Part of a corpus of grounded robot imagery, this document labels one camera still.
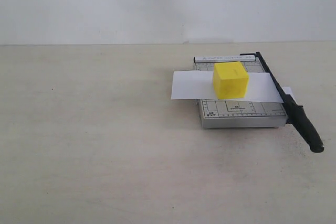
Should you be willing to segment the small grey-lavender card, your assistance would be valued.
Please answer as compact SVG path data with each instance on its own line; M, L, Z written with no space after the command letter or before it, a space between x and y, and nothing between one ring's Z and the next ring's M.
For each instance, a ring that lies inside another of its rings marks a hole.
M291 87L282 87L282 89L283 89L285 94L291 95L293 97L293 92L292 92Z

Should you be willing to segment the yellow cube block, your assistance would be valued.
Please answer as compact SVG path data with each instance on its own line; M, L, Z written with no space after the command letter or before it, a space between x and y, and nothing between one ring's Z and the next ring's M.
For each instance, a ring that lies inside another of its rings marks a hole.
M248 82L249 75L241 62L214 64L213 87L218 100L243 98Z

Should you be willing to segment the black cutter blade arm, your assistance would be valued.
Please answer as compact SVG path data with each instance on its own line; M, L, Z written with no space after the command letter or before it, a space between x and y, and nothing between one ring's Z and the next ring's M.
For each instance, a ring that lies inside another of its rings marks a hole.
M279 82L276 80L275 76L272 74L261 53L260 52L242 53L239 55L255 56L256 58L259 59L264 70L270 74L272 81L280 94L280 97L283 101L282 106L284 107L288 117L287 123L292 124L294 126L294 128L298 131L301 137L309 145L310 150L313 153L322 153L324 151L324 144L322 142L322 139L319 133L317 132L316 128L308 119L303 106L298 105L290 94L285 93L283 88L280 86Z

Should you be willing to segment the grey paper cutter base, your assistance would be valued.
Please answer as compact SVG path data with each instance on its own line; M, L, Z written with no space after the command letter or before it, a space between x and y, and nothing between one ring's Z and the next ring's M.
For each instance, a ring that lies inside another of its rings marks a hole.
M194 57L193 67L199 71L212 71L217 62L242 62L249 73L265 72L259 58L252 54L239 56ZM251 101L220 101L197 99L202 127L244 128L244 127L281 127L287 122L287 114L281 103Z

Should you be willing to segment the white paper strip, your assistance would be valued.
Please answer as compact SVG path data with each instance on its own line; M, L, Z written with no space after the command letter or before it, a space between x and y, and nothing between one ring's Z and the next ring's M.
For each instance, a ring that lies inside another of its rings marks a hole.
M217 96L213 87L212 71L175 71L172 100L210 99ZM269 73L250 73L246 94L239 101L281 103L282 98Z

